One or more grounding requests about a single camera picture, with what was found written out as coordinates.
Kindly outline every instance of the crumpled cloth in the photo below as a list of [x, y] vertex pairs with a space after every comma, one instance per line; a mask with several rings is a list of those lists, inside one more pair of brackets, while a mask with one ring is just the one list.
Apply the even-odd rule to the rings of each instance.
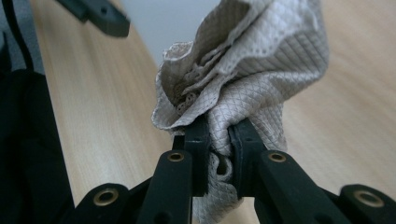
[[230, 181], [227, 128], [250, 118], [269, 149], [286, 150], [283, 102], [322, 77], [329, 50], [319, 0], [222, 0], [195, 40], [163, 55], [153, 124], [170, 133], [206, 114], [213, 153], [209, 188], [194, 198], [200, 223], [217, 223], [240, 204]]

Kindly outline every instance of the black cable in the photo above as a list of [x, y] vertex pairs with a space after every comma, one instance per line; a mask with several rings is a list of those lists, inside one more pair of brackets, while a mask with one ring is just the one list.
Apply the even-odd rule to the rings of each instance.
[[14, 4], [12, 0], [2, 0], [2, 2], [9, 28], [11, 29], [11, 33], [20, 47], [26, 68], [33, 71], [35, 68], [33, 66], [32, 56], [23, 40], [21, 30], [17, 22], [17, 17], [15, 16]]

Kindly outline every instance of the gray fabric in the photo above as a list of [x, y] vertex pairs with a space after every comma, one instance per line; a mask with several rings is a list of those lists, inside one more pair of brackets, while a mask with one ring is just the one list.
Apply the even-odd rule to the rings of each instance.
[[[37, 43], [37, 37], [35, 35], [35, 25], [33, 22], [30, 2], [28, 0], [13, 0], [13, 3], [17, 15], [18, 24], [21, 29], [21, 33], [32, 55], [35, 71], [37, 73], [44, 74], [44, 66], [41, 59], [40, 49]], [[3, 10], [3, 5], [1, 3], [0, 3], [0, 31], [4, 31], [6, 33], [8, 50], [12, 62], [12, 70], [25, 68], [21, 51], [18, 48], [15, 39], [12, 37], [11, 31], [9, 30], [7, 19]]]
[[[240, 203], [230, 184], [227, 128], [250, 118], [269, 149], [286, 150], [283, 103], [324, 74], [328, 57], [319, 0], [223, 0], [194, 42], [165, 52], [153, 124], [182, 133], [207, 114], [215, 150], [209, 192], [193, 201], [201, 223], [221, 221]], [[227, 168], [224, 174], [217, 174], [219, 165]]]

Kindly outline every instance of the light wood grain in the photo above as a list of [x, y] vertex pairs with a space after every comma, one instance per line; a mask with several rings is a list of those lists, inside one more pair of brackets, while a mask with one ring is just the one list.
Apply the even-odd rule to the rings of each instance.
[[[75, 203], [106, 182], [133, 187], [171, 146], [150, 122], [156, 67], [141, 39], [134, 28], [104, 36], [52, 0], [31, 3]], [[290, 154], [334, 193], [362, 183], [396, 199], [396, 2], [322, 3], [330, 66], [285, 104]], [[258, 223], [252, 200], [222, 223]]]

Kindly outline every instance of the screw hole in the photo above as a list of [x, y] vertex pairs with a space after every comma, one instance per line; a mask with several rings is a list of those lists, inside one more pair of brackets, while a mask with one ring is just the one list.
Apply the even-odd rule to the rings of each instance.
[[378, 208], [378, 207], [383, 207], [385, 205], [382, 199], [380, 199], [378, 196], [376, 196], [375, 194], [373, 194], [368, 190], [356, 190], [353, 193], [353, 196], [355, 196], [355, 198], [359, 202], [364, 203], [370, 207]]
[[97, 206], [107, 206], [118, 198], [119, 192], [116, 189], [103, 189], [93, 197], [93, 203]]
[[280, 153], [271, 153], [268, 155], [271, 161], [276, 161], [276, 162], [284, 162], [286, 160], [286, 157]]
[[100, 12], [101, 12], [102, 14], [106, 15], [106, 14], [107, 14], [107, 8], [106, 8], [106, 7], [101, 7], [101, 8], [100, 8]]
[[171, 222], [171, 215], [167, 212], [161, 212], [154, 218], [154, 222], [158, 224], [167, 224]]
[[168, 155], [168, 160], [169, 161], [182, 161], [184, 160], [184, 155], [181, 153], [172, 153]]

